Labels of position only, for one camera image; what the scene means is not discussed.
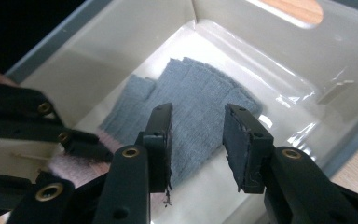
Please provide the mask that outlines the grey plastic storage bin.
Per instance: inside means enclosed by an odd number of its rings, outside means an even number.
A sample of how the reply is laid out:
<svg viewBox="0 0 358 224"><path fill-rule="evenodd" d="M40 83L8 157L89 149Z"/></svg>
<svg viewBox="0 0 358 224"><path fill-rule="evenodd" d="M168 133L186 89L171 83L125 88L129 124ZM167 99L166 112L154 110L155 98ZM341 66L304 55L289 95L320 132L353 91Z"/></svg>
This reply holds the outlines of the grey plastic storage bin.
<svg viewBox="0 0 358 224"><path fill-rule="evenodd" d="M171 59L206 63L262 106L256 118L279 146L335 173L358 148L358 9L316 0L316 22L264 0L90 1L11 70L44 92L63 120L97 132L129 77L158 79ZM152 202L153 224L255 224L259 195L238 192L223 145Z"/></svg>

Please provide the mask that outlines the grey knit glove pink cuff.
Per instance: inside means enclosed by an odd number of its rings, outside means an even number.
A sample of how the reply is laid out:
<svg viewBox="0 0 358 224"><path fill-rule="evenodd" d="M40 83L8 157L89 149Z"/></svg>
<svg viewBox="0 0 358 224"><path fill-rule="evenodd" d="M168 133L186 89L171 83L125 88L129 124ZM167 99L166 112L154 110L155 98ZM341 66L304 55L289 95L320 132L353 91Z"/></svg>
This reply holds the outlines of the grey knit glove pink cuff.
<svg viewBox="0 0 358 224"><path fill-rule="evenodd" d="M97 129L111 151L135 142L151 111L171 103L172 177L181 185L222 145L225 105L239 105L259 116L262 106L225 73L189 58L171 59L158 79L131 75L108 116Z"/></svg>

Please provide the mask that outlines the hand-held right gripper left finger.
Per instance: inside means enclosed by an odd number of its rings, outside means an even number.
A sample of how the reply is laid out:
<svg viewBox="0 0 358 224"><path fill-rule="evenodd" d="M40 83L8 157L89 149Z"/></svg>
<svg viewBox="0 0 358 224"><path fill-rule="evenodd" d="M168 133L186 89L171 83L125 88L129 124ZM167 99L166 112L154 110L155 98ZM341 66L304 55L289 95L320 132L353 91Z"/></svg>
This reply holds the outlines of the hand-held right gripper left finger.
<svg viewBox="0 0 358 224"><path fill-rule="evenodd" d="M116 151L92 224L150 224L150 195L171 188L172 104L155 107L134 144Z"/></svg>

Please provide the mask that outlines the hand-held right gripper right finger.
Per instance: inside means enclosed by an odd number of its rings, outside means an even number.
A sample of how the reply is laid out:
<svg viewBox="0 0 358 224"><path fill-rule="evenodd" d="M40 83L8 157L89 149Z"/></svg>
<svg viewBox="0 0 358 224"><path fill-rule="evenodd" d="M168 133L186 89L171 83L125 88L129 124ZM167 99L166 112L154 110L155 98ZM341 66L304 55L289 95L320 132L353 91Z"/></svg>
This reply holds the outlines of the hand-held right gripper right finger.
<svg viewBox="0 0 358 224"><path fill-rule="evenodd" d="M312 158L274 138L245 108L225 106L223 145L238 190L262 194L272 224L358 224L358 199Z"/></svg>

